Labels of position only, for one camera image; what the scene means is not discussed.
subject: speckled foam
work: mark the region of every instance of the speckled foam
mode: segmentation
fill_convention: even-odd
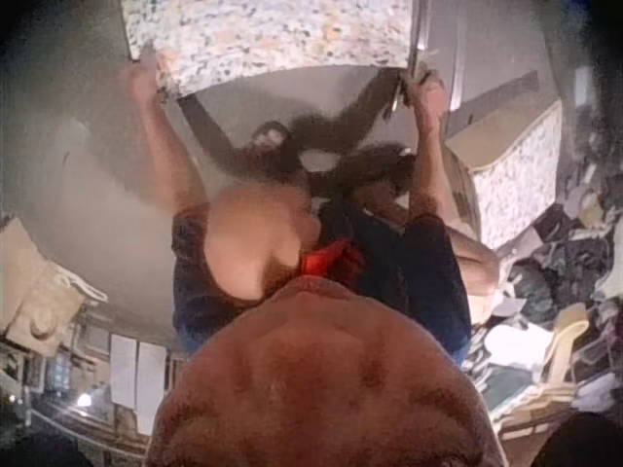
[[[161,53],[186,95],[238,77],[318,65],[407,66],[411,0],[122,0],[129,52]]]
[[[558,101],[503,161],[472,175],[490,248],[515,238],[555,201],[562,121]]]

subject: light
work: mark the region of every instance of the light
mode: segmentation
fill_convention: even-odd
[[[78,401],[76,402],[76,405],[78,407],[90,407],[91,406],[91,402],[92,402],[91,396],[89,394],[83,393],[78,398]]]

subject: red fabric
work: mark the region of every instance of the red fabric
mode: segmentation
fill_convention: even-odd
[[[345,238],[306,255],[301,274],[326,277],[353,289],[364,266],[361,252]]]

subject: man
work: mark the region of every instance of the man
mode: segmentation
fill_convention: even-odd
[[[291,162],[277,164],[289,167],[280,183],[208,205],[160,106],[155,61],[133,65],[130,91],[155,195],[173,216],[174,324],[194,355],[159,410],[148,464],[503,464],[453,363],[470,337],[463,282],[485,295],[497,277],[489,250],[444,225],[456,208],[436,75],[408,83],[419,131],[409,210],[379,181],[316,218]],[[245,152],[272,165],[288,138],[268,125]]]

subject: hand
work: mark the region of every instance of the hand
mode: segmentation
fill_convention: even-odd
[[[409,101],[416,112],[420,133],[439,130],[441,118],[448,110],[448,95],[437,71],[429,71],[416,83],[411,77],[403,77]]]
[[[122,70],[122,79],[137,105],[143,106],[157,100],[158,55],[153,50],[141,53],[139,61],[129,63]]]

